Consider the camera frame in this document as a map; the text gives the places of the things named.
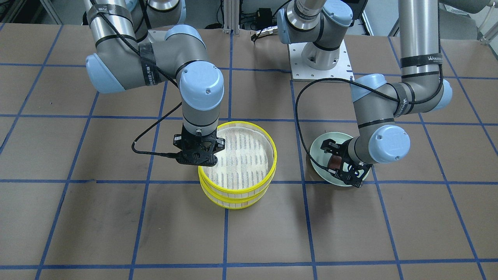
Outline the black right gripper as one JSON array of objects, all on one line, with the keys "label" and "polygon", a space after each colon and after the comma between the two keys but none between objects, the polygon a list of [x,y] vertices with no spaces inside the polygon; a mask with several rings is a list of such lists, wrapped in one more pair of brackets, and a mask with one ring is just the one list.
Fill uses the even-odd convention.
[{"label": "black right gripper", "polygon": [[195,134],[182,130],[174,135],[173,145],[180,149],[175,154],[175,159],[183,165],[213,167],[218,159],[215,153],[225,149],[225,139],[217,137],[217,131],[202,135],[200,131]]}]

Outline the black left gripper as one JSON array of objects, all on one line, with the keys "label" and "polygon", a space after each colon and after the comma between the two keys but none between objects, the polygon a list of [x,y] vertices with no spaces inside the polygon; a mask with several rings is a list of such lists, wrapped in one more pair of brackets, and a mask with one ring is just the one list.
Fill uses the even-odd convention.
[{"label": "black left gripper", "polygon": [[363,184],[363,180],[367,176],[371,165],[360,162],[355,162],[349,155],[348,145],[351,139],[344,141],[339,144],[333,139],[325,139],[321,144],[321,149],[326,154],[337,155],[342,158],[342,166],[338,170],[337,168],[327,167],[325,165],[321,166],[321,169],[329,172],[334,178],[339,179],[343,183],[360,188]]}]

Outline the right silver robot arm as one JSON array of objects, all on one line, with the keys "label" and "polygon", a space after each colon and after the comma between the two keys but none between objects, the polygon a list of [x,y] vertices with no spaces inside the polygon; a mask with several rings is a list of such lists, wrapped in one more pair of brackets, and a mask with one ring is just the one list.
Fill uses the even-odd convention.
[{"label": "right silver robot arm", "polygon": [[86,0],[96,53],[86,58],[92,84],[116,93],[170,81],[182,99],[183,125],[175,153],[180,164],[215,166],[225,147],[217,137],[224,97],[222,72],[209,62],[198,31],[184,23],[183,0]]}]

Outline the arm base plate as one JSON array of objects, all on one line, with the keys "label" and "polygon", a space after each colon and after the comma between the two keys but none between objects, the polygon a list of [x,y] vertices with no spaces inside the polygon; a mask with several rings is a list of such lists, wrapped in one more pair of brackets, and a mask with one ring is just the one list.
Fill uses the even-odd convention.
[{"label": "arm base plate", "polygon": [[345,41],[338,49],[325,51],[312,42],[288,45],[292,80],[311,82],[323,78],[341,78],[354,81],[354,74]]},{"label": "arm base plate", "polygon": [[167,30],[148,30],[146,40],[151,43],[163,42],[167,35]]}]

